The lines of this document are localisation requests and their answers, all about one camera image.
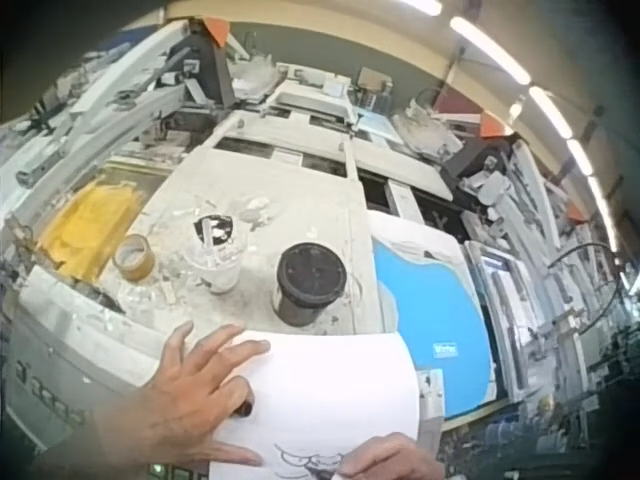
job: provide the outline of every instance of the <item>screen printing machine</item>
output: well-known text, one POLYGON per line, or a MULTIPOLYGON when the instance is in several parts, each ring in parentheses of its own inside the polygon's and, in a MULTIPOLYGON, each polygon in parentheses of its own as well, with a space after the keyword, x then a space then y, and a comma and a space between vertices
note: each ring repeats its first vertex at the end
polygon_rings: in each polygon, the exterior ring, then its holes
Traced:
POLYGON ((55 444, 144 383, 186 319, 194 337, 234 321, 290 334, 397 329, 421 385, 420 441, 434 452, 442 432, 506 407, 529 421, 544 396, 586 409, 597 360, 586 357, 625 320, 588 325, 613 274, 598 248, 572 253, 590 232, 568 228, 566 195, 526 143, 463 144, 415 104, 390 121, 353 105, 348 78, 232 50, 200 20, 173 21, 112 52, 47 128, 7 127, 2 400, 31 440, 55 444), (384 179, 387 212, 368 204, 368 174, 384 179), (418 195, 457 204, 468 240, 426 225, 418 195), (235 236, 241 263, 223 273, 239 277, 217 294, 193 226, 205 219, 202 237, 229 218, 223 237, 235 236), (155 259, 146 277, 117 253, 132 239, 129 253, 155 259), (311 314, 296 304, 296 323, 277 298, 278 266, 309 248, 341 276, 311 314))

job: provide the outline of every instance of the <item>human hand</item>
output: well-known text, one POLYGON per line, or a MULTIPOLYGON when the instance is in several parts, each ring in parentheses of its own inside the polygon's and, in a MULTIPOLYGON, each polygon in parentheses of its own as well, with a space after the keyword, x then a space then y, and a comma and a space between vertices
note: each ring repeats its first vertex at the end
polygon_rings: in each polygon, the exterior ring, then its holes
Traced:
POLYGON ((94 415, 112 463, 262 463, 251 450, 212 440, 212 433, 239 408, 250 413, 253 393, 247 380, 225 379, 252 357, 266 353, 269 343, 248 340, 227 346, 243 328, 226 325, 183 355, 192 330, 192 322, 176 328, 151 380, 116 408, 94 415))
POLYGON ((338 473, 353 480, 444 480, 444 465, 409 437, 374 437, 344 457, 338 473))

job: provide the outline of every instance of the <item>black cable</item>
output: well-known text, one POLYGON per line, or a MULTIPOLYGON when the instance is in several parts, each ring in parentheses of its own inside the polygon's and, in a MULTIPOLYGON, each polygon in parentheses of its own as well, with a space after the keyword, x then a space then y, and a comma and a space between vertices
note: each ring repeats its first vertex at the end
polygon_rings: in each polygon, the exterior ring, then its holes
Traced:
MULTIPOLYGON (((613 253, 613 250, 611 250, 611 247, 609 247, 609 245, 607 245, 606 243, 602 243, 602 242, 586 242, 586 243, 582 243, 580 245, 576 245, 575 247, 572 247, 569 250, 567 250, 566 252, 563 252, 562 254, 560 254, 560 256, 558 256, 555 260, 553 260, 548 265, 548 268, 551 269, 551 268, 555 267, 558 263, 560 263, 562 260, 567 258, 569 255, 572 255, 572 254, 574 254, 576 252, 579 252, 580 250, 582 250, 584 248, 588 248, 588 247, 599 247, 599 248, 602 248, 603 250, 605 250, 607 252, 607 254, 609 255, 609 257, 612 260, 615 258, 615 253, 613 253)), ((605 304, 605 307, 600 311, 600 313, 598 315, 596 315, 596 318, 591 320, 587 325, 585 325, 584 327, 582 327, 580 329, 580 331, 578 332, 580 335, 583 335, 586 332, 588 332, 589 330, 591 330, 600 320, 602 320, 602 318, 604 318, 604 316, 607 314, 607 312, 609 311, 609 309, 611 308, 611 306, 615 302, 616 298, 618 296, 620 296, 620 287, 622 286, 622 278, 620 276, 618 276, 618 278, 615 280, 615 282, 616 282, 616 286, 613 289, 613 292, 611 293, 611 297, 609 298, 609 300, 605 304)))

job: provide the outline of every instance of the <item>black lid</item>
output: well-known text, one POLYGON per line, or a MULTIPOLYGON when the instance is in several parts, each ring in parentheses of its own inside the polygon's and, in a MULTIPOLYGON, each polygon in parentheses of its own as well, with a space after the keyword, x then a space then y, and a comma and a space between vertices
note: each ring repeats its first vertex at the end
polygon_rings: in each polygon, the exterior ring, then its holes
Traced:
POLYGON ((324 308, 344 293, 347 270, 329 248, 299 243, 284 251, 278 262, 282 295, 301 308, 324 308))

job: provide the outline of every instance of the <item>white label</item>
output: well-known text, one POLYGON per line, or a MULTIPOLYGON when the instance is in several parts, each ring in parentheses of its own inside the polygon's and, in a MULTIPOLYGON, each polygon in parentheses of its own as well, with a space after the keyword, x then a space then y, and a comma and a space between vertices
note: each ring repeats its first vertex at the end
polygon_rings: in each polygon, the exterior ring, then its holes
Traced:
POLYGON ((436 358, 453 358, 458 356, 458 345, 455 343, 434 343, 433 356, 436 358))

